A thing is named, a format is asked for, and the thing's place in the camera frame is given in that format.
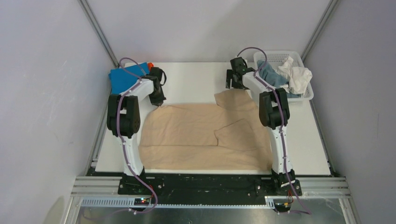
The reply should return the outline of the beige t shirt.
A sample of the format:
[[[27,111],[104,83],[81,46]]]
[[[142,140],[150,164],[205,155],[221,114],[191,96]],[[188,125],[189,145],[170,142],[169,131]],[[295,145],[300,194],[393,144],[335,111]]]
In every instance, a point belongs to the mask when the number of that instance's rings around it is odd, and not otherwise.
[[[146,169],[271,170],[269,133],[248,92],[214,97],[214,104],[165,105],[148,114],[139,145]]]

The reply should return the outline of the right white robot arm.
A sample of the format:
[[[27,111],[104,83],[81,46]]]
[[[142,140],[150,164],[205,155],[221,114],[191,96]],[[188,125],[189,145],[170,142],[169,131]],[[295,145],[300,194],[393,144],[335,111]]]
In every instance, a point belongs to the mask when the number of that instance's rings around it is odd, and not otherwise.
[[[290,118],[287,94],[283,88],[275,88],[248,67],[242,57],[230,60],[231,69],[226,71],[226,88],[250,90],[258,100],[259,120],[267,128],[273,155],[271,188],[283,195],[295,180],[286,141],[287,124]]]

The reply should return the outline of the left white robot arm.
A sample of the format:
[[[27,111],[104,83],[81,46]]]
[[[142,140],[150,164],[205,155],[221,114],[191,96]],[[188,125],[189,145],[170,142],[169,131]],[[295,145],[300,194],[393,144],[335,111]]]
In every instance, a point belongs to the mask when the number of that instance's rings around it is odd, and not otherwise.
[[[118,94],[108,98],[107,128],[115,136],[123,151],[124,173],[139,176],[144,166],[140,159],[137,133],[141,127],[139,103],[149,98],[151,105],[160,107],[166,100],[163,86],[166,73],[158,67],[151,67],[149,73]]]

